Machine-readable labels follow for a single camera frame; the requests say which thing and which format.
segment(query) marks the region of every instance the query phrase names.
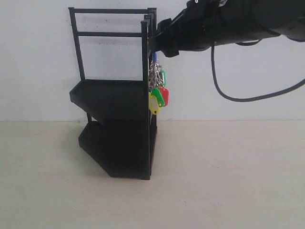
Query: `lower shelf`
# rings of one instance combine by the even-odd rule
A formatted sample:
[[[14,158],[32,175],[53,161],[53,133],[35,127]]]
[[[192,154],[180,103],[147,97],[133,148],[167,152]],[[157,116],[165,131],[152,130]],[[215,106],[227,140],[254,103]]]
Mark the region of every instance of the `lower shelf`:
[[[111,177],[149,180],[157,129],[150,129],[150,147],[146,149],[143,124],[106,128],[91,122],[80,135],[79,143]]]

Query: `black metal shelf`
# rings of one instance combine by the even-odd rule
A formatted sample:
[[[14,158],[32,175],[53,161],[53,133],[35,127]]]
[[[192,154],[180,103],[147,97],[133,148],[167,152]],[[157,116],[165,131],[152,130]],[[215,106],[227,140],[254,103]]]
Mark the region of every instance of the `black metal shelf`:
[[[156,8],[75,9],[69,8],[81,81],[70,99],[87,113],[88,124],[79,144],[111,177],[150,179],[157,135],[157,117],[149,111],[148,63],[153,54],[148,37],[156,30]],[[78,31],[76,13],[146,14],[141,33]],[[139,37],[142,39],[142,81],[86,79],[80,36]]]

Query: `black cable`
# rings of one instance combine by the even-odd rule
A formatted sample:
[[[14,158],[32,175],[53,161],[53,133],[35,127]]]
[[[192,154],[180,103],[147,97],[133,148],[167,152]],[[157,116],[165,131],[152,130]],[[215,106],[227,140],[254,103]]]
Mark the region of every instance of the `black cable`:
[[[305,85],[305,79],[303,79],[301,82],[297,83],[296,85],[289,87],[287,89],[275,92],[275,93],[261,95],[261,96],[257,96],[257,97],[253,97],[253,98],[245,98],[245,99],[233,98],[233,97],[227,96],[225,93],[223,93],[218,85],[217,77],[216,77],[216,70],[215,70],[215,43],[214,42],[212,43],[211,61],[212,61],[213,80],[214,80],[214,84],[215,84],[215,87],[216,87],[218,93],[223,98],[233,101],[233,102],[248,103],[248,102],[254,102],[254,101],[259,101],[259,100],[263,100],[263,99],[269,99],[269,98],[277,97],[277,96],[280,96],[283,94],[287,94],[287,93],[292,92]]]
[[[262,40],[258,40],[256,42],[239,42],[239,43],[236,43],[237,45],[240,45],[240,46],[253,46],[253,45],[256,45],[258,44],[259,42],[261,42]]]

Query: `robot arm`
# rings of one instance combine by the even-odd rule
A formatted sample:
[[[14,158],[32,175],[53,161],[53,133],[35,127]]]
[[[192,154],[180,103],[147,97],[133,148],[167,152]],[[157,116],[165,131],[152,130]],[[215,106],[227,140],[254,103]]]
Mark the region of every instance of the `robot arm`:
[[[305,0],[190,0],[149,39],[166,57],[284,35],[305,42]]]

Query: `white wall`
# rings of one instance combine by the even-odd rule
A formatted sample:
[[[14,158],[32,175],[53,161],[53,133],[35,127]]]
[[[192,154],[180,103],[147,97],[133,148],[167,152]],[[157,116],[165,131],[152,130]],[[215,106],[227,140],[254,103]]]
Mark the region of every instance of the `white wall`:
[[[0,7],[0,120],[82,120],[69,91],[79,81],[68,7],[158,7],[158,20],[175,17],[187,0],[3,0]],[[137,16],[78,17],[80,29],[138,31]],[[137,39],[82,39],[87,76],[141,78]],[[117,62],[108,58],[120,53]],[[286,88],[305,77],[305,44],[286,38],[255,47],[217,47],[219,84],[232,96],[248,97]],[[304,119],[305,87],[275,99],[237,104],[221,98],[213,85],[210,51],[182,52],[166,59],[171,104],[163,120]]]

